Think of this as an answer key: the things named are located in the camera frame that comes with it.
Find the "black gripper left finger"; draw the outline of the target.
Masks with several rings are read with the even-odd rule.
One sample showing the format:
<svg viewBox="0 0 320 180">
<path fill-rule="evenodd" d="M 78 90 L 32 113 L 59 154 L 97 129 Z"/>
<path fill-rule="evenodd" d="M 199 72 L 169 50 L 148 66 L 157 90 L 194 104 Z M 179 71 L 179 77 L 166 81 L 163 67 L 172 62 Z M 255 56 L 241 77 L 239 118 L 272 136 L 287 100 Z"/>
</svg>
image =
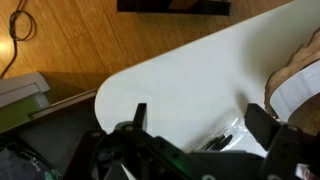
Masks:
<svg viewBox="0 0 320 180">
<path fill-rule="evenodd" d="M 147 104 L 139 103 L 134 115 L 133 124 L 136 128 L 146 130 L 147 128 Z"/>
</svg>

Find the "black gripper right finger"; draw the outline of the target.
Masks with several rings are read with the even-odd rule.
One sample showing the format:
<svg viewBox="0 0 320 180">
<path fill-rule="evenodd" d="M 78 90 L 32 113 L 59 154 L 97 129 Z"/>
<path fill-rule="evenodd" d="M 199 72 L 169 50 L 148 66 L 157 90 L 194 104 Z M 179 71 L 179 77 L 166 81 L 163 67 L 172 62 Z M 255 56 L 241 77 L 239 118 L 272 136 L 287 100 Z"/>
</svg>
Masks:
<svg viewBox="0 0 320 180">
<path fill-rule="evenodd" d="M 264 150 L 268 150 L 281 124 L 273 119 L 258 104 L 254 103 L 247 105 L 244 118 L 245 126 L 253 135 L 254 139 Z"/>
</svg>

